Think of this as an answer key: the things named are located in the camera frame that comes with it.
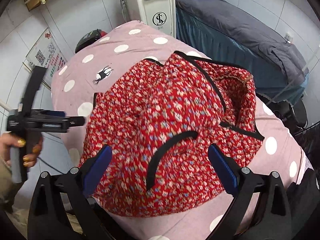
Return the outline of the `left hand gold nails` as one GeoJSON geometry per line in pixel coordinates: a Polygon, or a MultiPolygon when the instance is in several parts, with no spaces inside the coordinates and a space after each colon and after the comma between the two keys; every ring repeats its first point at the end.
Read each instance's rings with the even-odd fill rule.
{"type": "Polygon", "coordinates": [[[1,135],[1,161],[9,168],[14,183],[22,183],[28,179],[28,168],[36,164],[41,153],[42,135],[37,134],[30,139],[31,141],[26,141],[14,133],[1,135]]]}

